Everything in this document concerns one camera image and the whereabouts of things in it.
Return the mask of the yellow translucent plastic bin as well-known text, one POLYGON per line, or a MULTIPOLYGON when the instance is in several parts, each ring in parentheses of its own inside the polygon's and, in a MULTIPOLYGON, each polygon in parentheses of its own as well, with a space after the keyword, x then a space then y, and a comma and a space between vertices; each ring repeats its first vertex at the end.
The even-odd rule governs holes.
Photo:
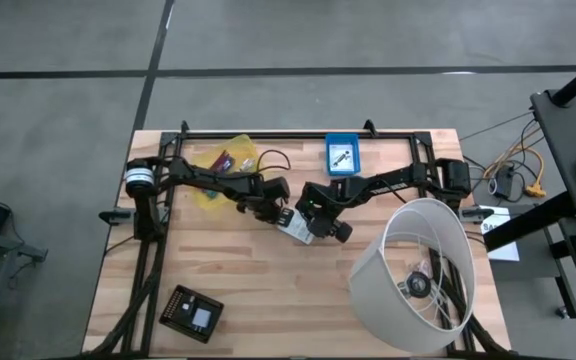
MULTIPOLYGON (((213 146, 196 145, 190 163, 219 174, 254 172, 259 155, 247 135, 239 135, 213 146)), ((193 191, 197 205, 203 210, 214 210, 228 202, 221 193, 211 190, 193 191)))

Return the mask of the black table frame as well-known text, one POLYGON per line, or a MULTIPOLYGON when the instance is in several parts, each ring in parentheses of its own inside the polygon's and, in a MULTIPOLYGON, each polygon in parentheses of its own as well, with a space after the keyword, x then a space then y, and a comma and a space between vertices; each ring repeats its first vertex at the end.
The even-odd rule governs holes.
MULTIPOLYGON (((188 131, 182 156, 199 164, 198 156, 226 140, 247 134, 259 153, 277 149, 291 163, 285 176, 294 204, 306 181, 327 183, 325 141, 334 130, 188 131)), ((454 129, 378 130, 361 137, 364 176, 435 158, 462 159, 454 129)), ((372 336, 356 318, 348 301, 347 277, 354 261, 377 238, 402 203, 393 195, 379 196, 359 208, 344 211, 354 232, 340 244, 327 238, 302 245, 272 226, 240 214, 227 202, 204 210, 197 191, 179 187, 174 194, 165 250, 157 243, 132 240, 103 259, 82 352, 92 351, 115 327, 150 272, 155 257, 163 260, 158 295, 147 298, 128 330, 126 345, 112 355, 166 358, 282 357, 350 358, 408 357, 372 336), (177 285, 222 302, 225 307, 207 344, 190 339, 158 322, 177 285)), ((472 242, 477 292, 475 314, 494 339, 510 348, 492 270, 485 248, 472 242)))

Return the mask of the blue plastic basket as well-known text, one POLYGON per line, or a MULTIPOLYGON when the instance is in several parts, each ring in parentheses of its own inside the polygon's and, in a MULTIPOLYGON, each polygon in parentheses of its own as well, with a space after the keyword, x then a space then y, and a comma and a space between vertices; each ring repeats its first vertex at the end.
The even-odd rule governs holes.
POLYGON ((326 165, 330 176, 350 176, 361 171, 361 160, 359 150, 359 137, 356 133, 327 133, 325 136, 326 165), (332 172, 329 168, 328 147, 331 144, 351 144, 354 148, 355 169, 353 172, 332 172))

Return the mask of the black power adapter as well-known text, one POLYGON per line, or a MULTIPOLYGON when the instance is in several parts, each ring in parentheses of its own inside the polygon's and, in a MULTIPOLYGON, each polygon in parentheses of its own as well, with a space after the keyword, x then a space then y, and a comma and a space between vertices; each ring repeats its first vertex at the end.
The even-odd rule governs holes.
POLYGON ((495 186, 493 195, 508 200, 512 193, 513 177, 514 168, 512 166, 501 166, 494 177, 495 186))

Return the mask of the white box with printed labels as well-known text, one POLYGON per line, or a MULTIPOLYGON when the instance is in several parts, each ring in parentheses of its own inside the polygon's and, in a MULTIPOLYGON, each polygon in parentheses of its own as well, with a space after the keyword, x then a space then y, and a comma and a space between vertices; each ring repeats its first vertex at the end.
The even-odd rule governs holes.
POLYGON ((300 241, 305 245, 310 245, 314 239, 314 235, 309 232, 307 228, 307 222, 302 217, 302 215, 295 209, 294 216, 291 220, 291 223, 288 227, 277 227, 278 230, 282 231, 283 233, 293 237, 294 239, 300 241))

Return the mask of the black electronic device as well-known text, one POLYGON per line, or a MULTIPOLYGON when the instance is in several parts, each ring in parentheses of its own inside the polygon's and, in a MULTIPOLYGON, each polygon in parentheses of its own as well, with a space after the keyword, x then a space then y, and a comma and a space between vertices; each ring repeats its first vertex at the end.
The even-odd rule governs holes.
POLYGON ((223 303, 182 285, 177 285, 162 311, 159 323, 206 344, 212 337, 223 310, 223 303), (192 318, 197 308, 204 308, 212 313, 208 327, 201 331, 192 325, 192 318))

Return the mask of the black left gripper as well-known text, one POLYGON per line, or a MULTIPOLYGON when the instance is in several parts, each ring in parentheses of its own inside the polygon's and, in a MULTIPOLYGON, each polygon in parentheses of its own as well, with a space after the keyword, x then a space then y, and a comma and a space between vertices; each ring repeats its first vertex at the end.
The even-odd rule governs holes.
POLYGON ((257 220, 278 227, 288 227, 294 216, 292 208, 284 207, 290 197, 290 188, 284 177, 262 180, 258 191, 236 202, 238 212, 250 211, 257 220))

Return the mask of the black lamp fitting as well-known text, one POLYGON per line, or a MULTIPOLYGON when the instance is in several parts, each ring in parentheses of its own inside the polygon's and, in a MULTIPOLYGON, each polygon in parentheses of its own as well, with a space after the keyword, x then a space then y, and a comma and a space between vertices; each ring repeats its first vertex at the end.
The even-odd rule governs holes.
POLYGON ((413 271, 397 287, 406 299, 423 299, 431 294, 432 281, 423 272, 413 271))

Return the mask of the white box with reader picture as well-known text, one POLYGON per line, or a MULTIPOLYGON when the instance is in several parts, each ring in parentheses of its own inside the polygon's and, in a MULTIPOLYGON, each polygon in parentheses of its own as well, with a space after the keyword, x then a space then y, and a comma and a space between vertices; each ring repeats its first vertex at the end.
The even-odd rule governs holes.
POLYGON ((354 148, 351 144, 331 144, 328 147, 329 168, 332 172, 353 172, 354 148))

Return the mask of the white lampshade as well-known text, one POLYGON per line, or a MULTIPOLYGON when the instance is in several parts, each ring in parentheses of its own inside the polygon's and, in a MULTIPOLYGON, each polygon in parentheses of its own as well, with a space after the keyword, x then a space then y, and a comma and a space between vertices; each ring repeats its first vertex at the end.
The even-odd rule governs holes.
POLYGON ((413 200, 394 212, 354 263, 348 283, 350 302, 363 326, 388 345, 413 354, 432 353, 456 340, 474 312, 477 284, 469 240, 454 211, 432 198, 413 200), (414 309, 387 265, 389 241, 426 246, 454 264, 467 295, 459 325, 442 329, 414 309))

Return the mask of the small grey square item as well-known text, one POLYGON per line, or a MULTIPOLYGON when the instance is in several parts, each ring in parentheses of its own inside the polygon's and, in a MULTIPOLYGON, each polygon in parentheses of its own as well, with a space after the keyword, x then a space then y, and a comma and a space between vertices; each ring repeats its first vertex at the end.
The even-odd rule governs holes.
POLYGON ((209 310, 204 308, 197 308, 192 318, 193 327, 198 331, 207 328, 210 323, 211 316, 212 313, 209 310))

